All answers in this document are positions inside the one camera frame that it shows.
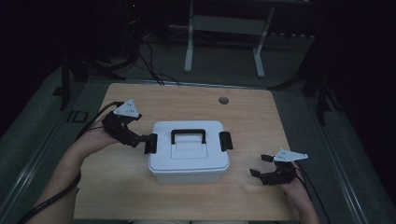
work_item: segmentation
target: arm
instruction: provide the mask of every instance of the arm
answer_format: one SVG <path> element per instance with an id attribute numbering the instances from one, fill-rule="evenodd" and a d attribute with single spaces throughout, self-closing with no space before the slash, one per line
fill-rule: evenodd
<path id="1" fill-rule="evenodd" d="M 289 184 L 280 185 L 288 197 L 289 203 L 297 210 L 301 224 L 319 224 L 317 212 L 312 204 L 303 183 L 294 178 Z"/>
<path id="2" fill-rule="evenodd" d="M 101 121 L 92 125 L 92 127 L 100 126 L 102 126 Z M 85 158 L 117 142 L 103 128 L 85 132 L 66 150 L 35 206 L 67 188 L 78 175 Z M 76 194 L 77 189 L 72 190 L 58 202 L 32 217 L 27 223 L 73 223 Z"/>

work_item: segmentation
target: box lid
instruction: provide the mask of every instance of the box lid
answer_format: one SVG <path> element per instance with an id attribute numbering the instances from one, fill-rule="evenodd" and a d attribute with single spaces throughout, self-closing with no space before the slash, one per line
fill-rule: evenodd
<path id="1" fill-rule="evenodd" d="M 224 171 L 228 152 L 221 150 L 219 134 L 223 126 L 216 120 L 159 121 L 157 153 L 149 155 L 153 173 L 198 173 Z"/>

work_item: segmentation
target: white plastic storage box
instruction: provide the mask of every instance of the white plastic storage box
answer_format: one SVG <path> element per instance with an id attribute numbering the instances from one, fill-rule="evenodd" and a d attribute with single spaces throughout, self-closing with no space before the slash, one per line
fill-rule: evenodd
<path id="1" fill-rule="evenodd" d="M 230 133 L 216 120 L 160 121 L 157 152 L 148 157 L 160 184 L 217 182 L 230 166 Z"/>

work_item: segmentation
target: black handle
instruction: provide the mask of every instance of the black handle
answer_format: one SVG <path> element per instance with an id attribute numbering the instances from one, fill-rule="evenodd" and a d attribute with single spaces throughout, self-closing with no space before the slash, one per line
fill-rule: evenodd
<path id="1" fill-rule="evenodd" d="M 175 129 L 171 132 L 172 145 L 175 144 L 175 135 L 178 133 L 200 133 L 202 135 L 202 144 L 206 144 L 206 131 L 205 129 Z"/>

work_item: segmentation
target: table top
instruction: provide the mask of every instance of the table top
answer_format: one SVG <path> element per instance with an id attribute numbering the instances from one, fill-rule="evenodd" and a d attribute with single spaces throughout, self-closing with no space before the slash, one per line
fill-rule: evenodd
<path id="1" fill-rule="evenodd" d="M 227 97 L 223 105 L 220 97 Z M 218 120 L 231 133 L 230 168 L 216 183 L 161 185 L 149 170 L 144 143 L 112 145 L 87 158 L 75 218 L 158 220 L 295 220 L 297 213 L 278 186 L 264 186 L 249 173 L 275 166 L 289 144 L 272 93 L 264 90 L 112 84 L 103 105 L 134 99 L 142 114 L 129 124 L 142 135 L 161 120 Z"/>

